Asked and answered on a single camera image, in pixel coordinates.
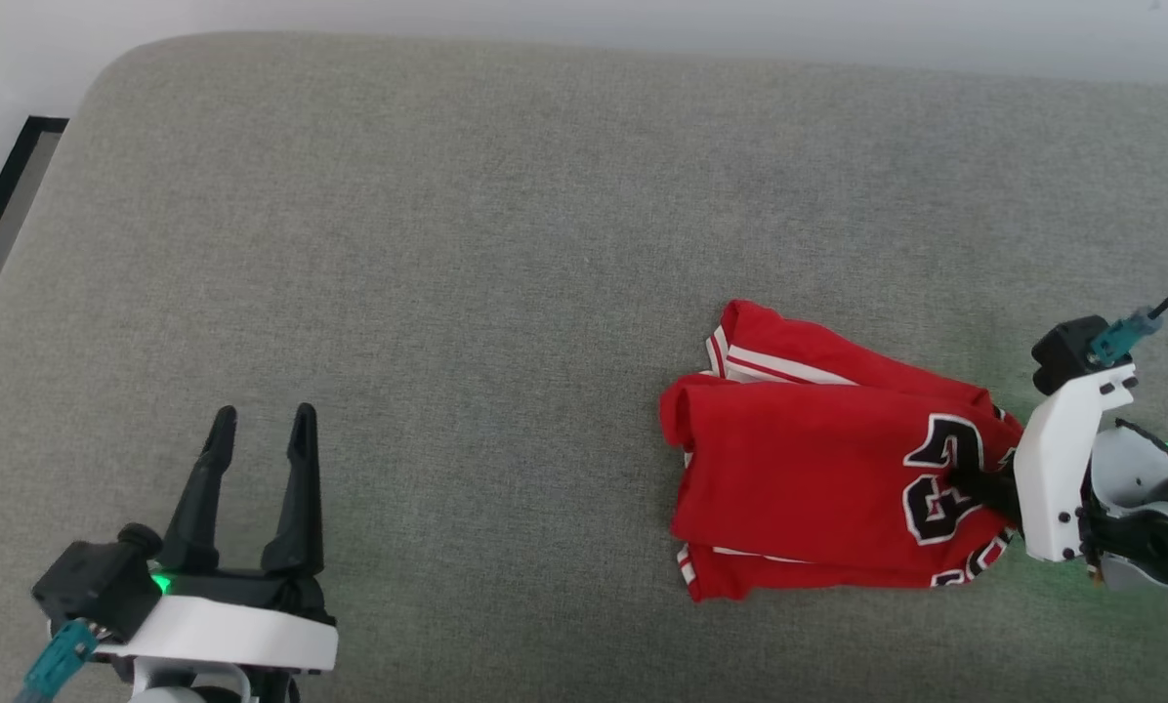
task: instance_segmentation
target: gray couch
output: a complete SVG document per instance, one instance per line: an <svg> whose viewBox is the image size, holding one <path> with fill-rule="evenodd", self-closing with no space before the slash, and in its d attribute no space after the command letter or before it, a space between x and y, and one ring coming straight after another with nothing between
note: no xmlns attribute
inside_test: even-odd
<svg viewBox="0 0 1168 703"><path fill-rule="evenodd" d="M70 540L164 528L241 410L257 563L321 422L326 699L1166 702L1168 604L1016 548L972 586L693 605L656 399L732 297L1040 401L1168 288L1168 86L319 35L134 50L0 280L0 699ZM1168 434L1168 326L1128 418ZM865 427L860 427L864 436ZM848 500L848 495L822 497ZM92 667L67 702L118 702Z"/></svg>

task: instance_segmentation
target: jersey number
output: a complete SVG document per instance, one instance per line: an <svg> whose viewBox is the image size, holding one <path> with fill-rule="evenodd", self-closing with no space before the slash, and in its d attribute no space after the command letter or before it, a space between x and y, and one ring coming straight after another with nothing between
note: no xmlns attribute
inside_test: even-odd
<svg viewBox="0 0 1168 703"><path fill-rule="evenodd" d="M955 415L932 413L926 420L926 440L905 457L906 467L982 467L982 437L971 420ZM982 507L943 483L937 474L923 474L905 486L905 524L919 544L953 540L958 523Z"/></svg>

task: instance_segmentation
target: white wall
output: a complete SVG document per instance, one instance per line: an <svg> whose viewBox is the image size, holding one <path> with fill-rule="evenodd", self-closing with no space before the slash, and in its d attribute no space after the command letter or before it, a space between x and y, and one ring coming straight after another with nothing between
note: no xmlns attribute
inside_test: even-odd
<svg viewBox="0 0 1168 703"><path fill-rule="evenodd" d="M513 37L1168 83L1168 0L0 0L0 163L106 63L231 28Z"/></svg>

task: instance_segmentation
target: folded red shirt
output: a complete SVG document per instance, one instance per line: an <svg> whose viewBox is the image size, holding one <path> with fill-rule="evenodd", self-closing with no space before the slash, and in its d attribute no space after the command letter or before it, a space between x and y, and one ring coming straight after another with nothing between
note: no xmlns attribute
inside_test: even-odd
<svg viewBox="0 0 1168 703"><path fill-rule="evenodd" d="M660 409L688 458L672 531L694 600L947 586L1004 550L1004 518L946 481L1000 471L1022 436L985 389L743 300L707 348Z"/></svg>

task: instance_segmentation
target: couch cushion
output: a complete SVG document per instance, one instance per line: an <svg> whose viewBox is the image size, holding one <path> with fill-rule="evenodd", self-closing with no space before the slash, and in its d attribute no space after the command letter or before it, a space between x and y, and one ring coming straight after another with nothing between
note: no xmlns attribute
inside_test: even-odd
<svg viewBox="0 0 1168 703"><path fill-rule="evenodd" d="M1168 699L1168 604L1014 549L968 587L693 605L656 399L732 297L1040 401L1168 290L1168 88L320 35L134 50L0 280L0 697L70 540L164 528L241 411L257 563L319 411L322 699ZM1125 417L1168 434L1168 325ZM860 427L864 436L865 427ZM848 500L826 495L825 500ZM86 669L64 699L127 698Z"/></svg>

